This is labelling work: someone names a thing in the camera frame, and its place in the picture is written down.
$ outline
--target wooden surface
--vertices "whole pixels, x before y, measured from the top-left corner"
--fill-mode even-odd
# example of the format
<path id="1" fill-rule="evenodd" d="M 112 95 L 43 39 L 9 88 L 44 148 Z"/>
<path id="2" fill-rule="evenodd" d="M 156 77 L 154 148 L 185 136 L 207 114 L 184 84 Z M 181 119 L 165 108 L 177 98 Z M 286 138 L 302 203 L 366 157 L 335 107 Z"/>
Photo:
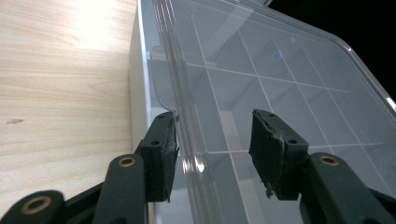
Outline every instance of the wooden surface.
<path id="1" fill-rule="evenodd" d="M 68 199 L 133 151 L 135 8 L 135 0 L 0 1 L 0 217 L 38 190 Z"/>

